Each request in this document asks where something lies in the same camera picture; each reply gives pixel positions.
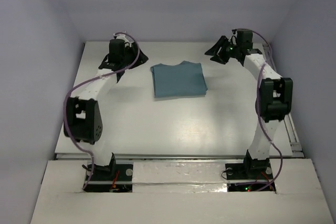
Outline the teal t shirt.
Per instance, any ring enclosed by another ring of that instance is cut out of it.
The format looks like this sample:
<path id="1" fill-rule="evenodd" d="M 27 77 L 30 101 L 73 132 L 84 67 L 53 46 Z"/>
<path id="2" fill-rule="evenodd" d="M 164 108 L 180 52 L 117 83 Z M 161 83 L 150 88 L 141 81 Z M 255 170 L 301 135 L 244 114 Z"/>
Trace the teal t shirt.
<path id="1" fill-rule="evenodd" d="M 156 99 L 202 97 L 208 90 L 201 63 L 157 64 L 151 73 Z"/>

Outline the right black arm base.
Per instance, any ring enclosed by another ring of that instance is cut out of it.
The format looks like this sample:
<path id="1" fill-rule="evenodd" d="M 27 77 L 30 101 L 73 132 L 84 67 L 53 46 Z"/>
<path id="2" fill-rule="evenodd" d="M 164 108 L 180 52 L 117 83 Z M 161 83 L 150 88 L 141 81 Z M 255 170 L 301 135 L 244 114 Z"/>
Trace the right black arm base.
<path id="1" fill-rule="evenodd" d="M 229 184 L 229 190 L 234 191 L 276 191 L 275 184 L 268 185 L 273 175 L 267 175 L 266 170 L 270 168 L 269 158 L 258 160 L 252 159 L 249 150 L 242 163 L 228 163 L 221 173 L 221 177 L 225 180 L 237 180 L 236 183 Z"/>

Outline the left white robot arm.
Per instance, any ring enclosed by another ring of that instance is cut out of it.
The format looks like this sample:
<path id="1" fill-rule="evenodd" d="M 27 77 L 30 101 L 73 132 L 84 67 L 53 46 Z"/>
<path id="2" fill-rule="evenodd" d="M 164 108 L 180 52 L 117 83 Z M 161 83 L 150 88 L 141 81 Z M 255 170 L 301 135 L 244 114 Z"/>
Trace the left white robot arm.
<path id="1" fill-rule="evenodd" d="M 85 167 L 90 178 L 111 180 L 116 174 L 116 159 L 101 139 L 103 122 L 99 98 L 117 84 L 125 72 L 148 61 L 130 35 L 119 32 L 109 41 L 108 53 L 96 75 L 74 87 L 84 87 L 78 95 L 69 91 L 64 101 L 64 134 L 74 146 L 91 158 Z"/>

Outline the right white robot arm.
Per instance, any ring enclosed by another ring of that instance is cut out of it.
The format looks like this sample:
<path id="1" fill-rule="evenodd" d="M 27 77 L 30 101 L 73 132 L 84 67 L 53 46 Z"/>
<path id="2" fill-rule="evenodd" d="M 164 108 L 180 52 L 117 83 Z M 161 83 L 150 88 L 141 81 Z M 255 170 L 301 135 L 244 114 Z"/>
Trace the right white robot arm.
<path id="1" fill-rule="evenodd" d="M 282 77 L 267 63 L 263 53 L 253 47 L 251 29 L 238 28 L 232 36 L 220 39 L 206 55 L 211 61 L 227 64 L 236 59 L 257 81 L 255 111 L 258 118 L 254 139 L 242 163 L 226 164 L 224 173 L 229 180 L 255 180 L 270 167 L 270 148 L 275 147 L 275 132 L 291 112 L 293 80 Z"/>

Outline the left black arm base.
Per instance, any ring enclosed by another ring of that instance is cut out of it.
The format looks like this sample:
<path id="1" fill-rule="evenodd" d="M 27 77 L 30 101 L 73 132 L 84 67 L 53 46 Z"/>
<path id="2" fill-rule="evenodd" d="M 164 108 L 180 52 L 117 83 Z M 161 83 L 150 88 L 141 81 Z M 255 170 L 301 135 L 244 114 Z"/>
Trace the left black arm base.
<path id="1" fill-rule="evenodd" d="M 87 171 L 84 182 L 84 191 L 88 193 L 131 193 L 133 163 L 118 163 L 112 153 L 111 161 L 107 166 L 94 165 L 94 171 L 86 185 L 92 165 L 83 165 Z"/>

